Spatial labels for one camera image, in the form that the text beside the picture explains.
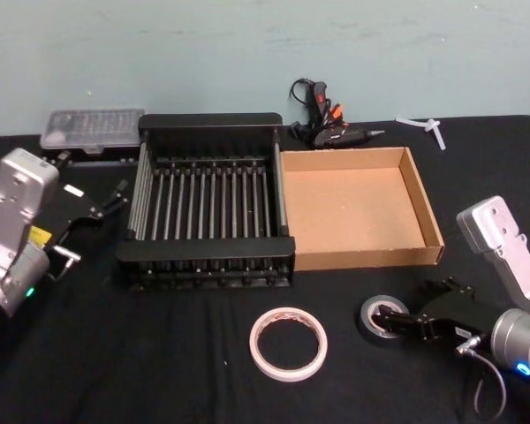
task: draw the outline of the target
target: black table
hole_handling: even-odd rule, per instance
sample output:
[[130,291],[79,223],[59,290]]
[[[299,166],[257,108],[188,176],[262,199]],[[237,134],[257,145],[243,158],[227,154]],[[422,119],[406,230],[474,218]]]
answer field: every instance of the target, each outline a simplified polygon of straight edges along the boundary
[[[73,241],[84,261],[44,285],[19,311],[0,348],[0,423],[347,423],[478,422],[471,410],[481,368],[451,346],[412,341],[370,344],[356,331],[363,299],[390,294],[421,306],[425,278],[455,276],[478,298],[511,302],[493,270],[471,253],[456,214],[502,195],[530,247],[530,117],[442,119],[447,150],[420,128],[392,122],[373,146],[413,151],[445,241],[437,267],[357,269],[297,274],[291,289],[129,293],[113,281],[118,220]],[[38,138],[0,139],[38,151]],[[301,147],[285,140],[286,148]],[[101,201],[134,168],[64,170],[64,181]],[[270,380],[253,364],[247,340],[255,319],[273,307],[301,307],[328,334],[328,357],[311,379]],[[278,365],[314,353],[314,337],[291,324],[264,334],[263,351]],[[530,387],[506,377],[508,405],[498,422],[530,422]],[[493,411],[491,383],[483,409]]]

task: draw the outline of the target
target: yellow label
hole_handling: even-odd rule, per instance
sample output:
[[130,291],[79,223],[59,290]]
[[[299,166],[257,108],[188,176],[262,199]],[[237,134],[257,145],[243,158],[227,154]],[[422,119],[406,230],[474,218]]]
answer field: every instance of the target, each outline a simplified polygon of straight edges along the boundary
[[50,232],[46,232],[39,227],[32,227],[29,231],[29,239],[39,247],[44,247],[51,239],[51,235]]

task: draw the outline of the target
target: double-sided tape roll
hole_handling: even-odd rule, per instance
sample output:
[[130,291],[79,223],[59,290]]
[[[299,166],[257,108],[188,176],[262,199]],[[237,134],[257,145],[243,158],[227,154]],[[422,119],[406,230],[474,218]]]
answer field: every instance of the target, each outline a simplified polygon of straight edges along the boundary
[[[296,369],[282,369],[268,363],[259,350],[257,341],[263,330],[272,322],[292,320],[309,327],[318,340],[318,353],[309,364]],[[255,322],[249,336],[249,350],[255,365],[267,376],[279,382],[300,382],[314,375],[320,369],[328,353],[328,339],[324,328],[311,314],[296,307],[278,307],[266,312]]]

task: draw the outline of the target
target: white plastic piece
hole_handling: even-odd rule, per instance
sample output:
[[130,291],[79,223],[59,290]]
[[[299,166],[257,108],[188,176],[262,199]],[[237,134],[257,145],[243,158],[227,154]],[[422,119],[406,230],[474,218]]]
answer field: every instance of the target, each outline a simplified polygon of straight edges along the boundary
[[440,133],[440,129],[438,128],[438,126],[440,125],[440,121],[429,119],[427,122],[418,122],[412,121],[411,119],[404,119],[402,117],[397,117],[395,120],[397,122],[400,122],[401,124],[419,126],[420,128],[424,128],[424,131],[427,133],[430,131],[434,131],[435,139],[438,142],[438,146],[440,146],[441,150],[445,150],[445,143],[443,142],[442,134]]
[[[318,340],[318,353],[309,364],[297,369],[282,369],[268,363],[257,345],[259,336],[272,322],[280,320],[293,320],[309,327]],[[322,325],[311,314],[295,307],[278,307],[266,312],[255,322],[249,336],[249,350],[254,358],[255,365],[268,377],[279,382],[300,382],[314,375],[320,369],[328,353],[328,339]]]
[[85,193],[82,190],[79,190],[77,187],[74,187],[70,184],[65,185],[63,188],[66,192],[69,192],[70,194],[74,194],[77,197],[82,197],[83,194]]

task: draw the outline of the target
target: open cardboard tray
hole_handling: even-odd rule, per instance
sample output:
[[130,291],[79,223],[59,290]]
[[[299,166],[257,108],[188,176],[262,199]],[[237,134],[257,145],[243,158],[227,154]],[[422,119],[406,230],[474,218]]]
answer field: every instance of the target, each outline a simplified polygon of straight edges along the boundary
[[409,148],[285,151],[295,270],[434,265],[443,239]]

